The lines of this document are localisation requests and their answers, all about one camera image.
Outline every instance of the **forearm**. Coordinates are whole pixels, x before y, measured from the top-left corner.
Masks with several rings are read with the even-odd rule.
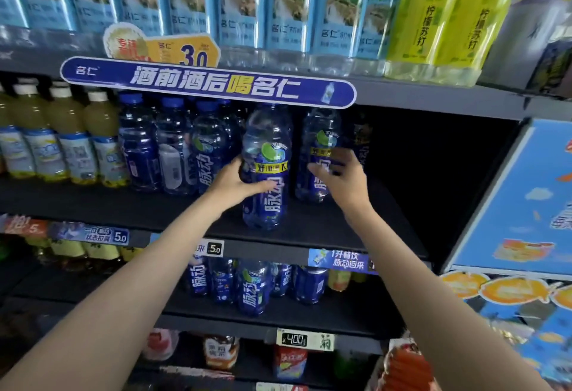
[[[373,209],[348,221],[443,391],[539,391],[547,383],[403,243]]]
[[[133,261],[68,314],[0,390],[119,390],[199,239],[218,214],[198,199]]]

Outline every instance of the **white price tag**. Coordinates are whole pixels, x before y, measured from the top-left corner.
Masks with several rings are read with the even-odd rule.
[[[219,239],[201,239],[197,245],[195,255],[206,257],[222,257],[224,254],[224,241]]]
[[[300,349],[333,351],[334,334],[278,328],[276,344]]]
[[[256,391],[308,391],[305,385],[270,384],[256,382]]]

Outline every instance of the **person's left arm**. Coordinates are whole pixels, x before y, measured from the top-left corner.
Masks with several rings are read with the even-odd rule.
[[[0,391],[121,390],[198,241],[227,208],[275,187],[245,184],[238,157],[161,237],[112,275],[0,381]]]

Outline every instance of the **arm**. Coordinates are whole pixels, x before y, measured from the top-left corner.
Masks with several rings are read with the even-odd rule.
[[[238,157],[161,237],[78,304],[4,379],[0,391],[120,390],[198,241],[227,208],[273,181],[245,184]]]
[[[360,236],[443,391],[550,390],[540,375],[461,301],[376,214],[354,153],[334,149],[332,175],[308,169],[329,188]]]

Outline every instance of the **person's left hand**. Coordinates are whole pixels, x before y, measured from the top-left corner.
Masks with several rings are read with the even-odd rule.
[[[248,196],[255,193],[269,192],[276,187],[276,182],[272,180],[244,183],[239,177],[240,165],[242,163],[243,158],[236,156],[231,163],[218,172],[213,183],[203,195],[208,197],[220,213],[241,203]]]

